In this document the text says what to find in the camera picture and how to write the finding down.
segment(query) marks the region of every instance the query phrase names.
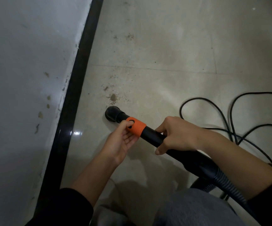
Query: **person's right hand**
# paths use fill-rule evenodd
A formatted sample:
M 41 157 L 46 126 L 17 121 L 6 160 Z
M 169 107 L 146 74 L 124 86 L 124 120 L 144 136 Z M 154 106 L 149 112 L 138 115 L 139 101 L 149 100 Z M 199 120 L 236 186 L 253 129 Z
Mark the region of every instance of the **person's right hand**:
M 167 136 L 156 149 L 156 155 L 163 155 L 168 149 L 200 150 L 206 135 L 210 132 L 179 117 L 166 117 L 156 131 Z

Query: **gray wall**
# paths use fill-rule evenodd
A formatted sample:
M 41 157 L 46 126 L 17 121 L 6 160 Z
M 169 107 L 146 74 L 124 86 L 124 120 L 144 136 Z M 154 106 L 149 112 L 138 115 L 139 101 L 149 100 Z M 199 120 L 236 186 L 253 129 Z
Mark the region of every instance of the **gray wall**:
M 0 0 L 0 225 L 33 215 L 91 1 Z

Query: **vacuum cleaner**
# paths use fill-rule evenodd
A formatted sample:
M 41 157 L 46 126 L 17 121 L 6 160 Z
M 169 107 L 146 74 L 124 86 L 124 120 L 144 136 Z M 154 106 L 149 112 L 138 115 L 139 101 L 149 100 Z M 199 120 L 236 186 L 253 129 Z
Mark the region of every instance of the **vacuum cleaner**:
M 105 112 L 105 117 L 108 121 L 117 123 L 123 120 L 133 121 L 134 124 L 128 127 L 129 131 L 155 147 L 159 147 L 166 138 L 166 136 L 151 129 L 145 123 L 128 116 L 116 106 L 108 107 Z M 199 151 L 177 151 L 170 149 L 167 151 L 167 154 L 182 163 L 187 171 L 199 177 L 191 185 L 191 188 L 210 192 L 217 186 L 255 218 L 254 213 L 247 205 L 243 195 L 229 181 L 211 158 Z

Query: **black baseboard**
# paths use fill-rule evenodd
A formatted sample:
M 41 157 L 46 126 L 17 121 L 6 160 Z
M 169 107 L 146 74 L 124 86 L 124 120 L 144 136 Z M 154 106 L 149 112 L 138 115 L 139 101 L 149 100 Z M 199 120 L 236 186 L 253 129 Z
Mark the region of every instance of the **black baseboard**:
M 46 205 L 47 201 L 59 190 L 61 185 L 71 133 L 74 127 L 80 94 L 102 4 L 103 0 L 92 0 L 91 3 L 52 144 L 35 214 Z

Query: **black power cord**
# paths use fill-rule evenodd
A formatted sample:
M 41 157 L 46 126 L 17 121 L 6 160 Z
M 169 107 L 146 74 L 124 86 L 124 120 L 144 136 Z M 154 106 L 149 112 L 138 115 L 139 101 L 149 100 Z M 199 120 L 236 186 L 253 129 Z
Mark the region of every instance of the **black power cord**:
M 230 120 L 230 125 L 231 125 L 231 129 L 229 127 L 229 124 L 223 114 L 223 112 L 221 111 L 221 109 L 214 103 L 212 102 L 211 100 L 207 99 L 207 98 L 191 98 L 189 100 L 187 100 L 186 102 L 184 102 L 181 106 L 180 106 L 180 109 L 179 109 L 179 114 L 180 114 L 180 117 L 182 119 L 183 116 L 182 116 L 182 108 L 183 106 L 190 102 L 190 101 L 193 101 L 193 100 L 204 100 L 204 101 L 207 101 L 209 102 L 210 104 L 212 104 L 218 111 L 219 113 L 221 114 L 221 117 L 224 121 L 224 124 L 226 126 L 226 129 L 223 129 L 223 128 L 205 128 L 205 129 L 209 129 L 209 130 L 220 130 L 220 131 L 224 131 L 226 133 L 228 133 L 228 136 L 229 136 L 229 140 L 236 143 L 237 145 L 240 145 L 242 143 L 242 141 L 246 141 L 248 142 L 249 144 L 251 144 L 252 146 L 254 146 L 255 148 L 257 148 L 269 161 L 270 163 L 272 163 L 272 159 L 261 149 L 259 148 L 257 145 L 255 145 L 254 143 L 252 143 L 251 141 L 247 140 L 246 137 L 252 133 L 254 130 L 258 129 L 258 128 L 261 128 L 261 127 L 265 127 L 265 126 L 271 126 L 272 127 L 272 124 L 261 124 L 261 125 L 257 125 L 255 127 L 253 127 L 252 129 L 250 129 L 247 133 L 245 133 L 242 137 L 237 135 L 236 134 L 236 131 L 235 131 L 235 128 L 234 128 L 234 125 L 233 125 L 233 120 L 232 120 L 232 110 L 233 110 L 233 106 L 234 104 L 236 103 L 236 101 L 242 97 L 242 96 L 245 96 L 245 95 L 258 95 L 258 94 L 272 94 L 272 92 L 248 92 L 248 93 L 244 93 L 244 94 L 241 94 L 239 96 L 237 96 L 233 101 L 232 101 L 232 104 L 230 106 L 230 109 L 229 109 L 229 120 Z M 223 193 L 221 196 L 220 196 L 221 199 L 225 199 L 225 201 L 227 201 L 229 199 L 229 196 L 226 195 L 225 193 Z

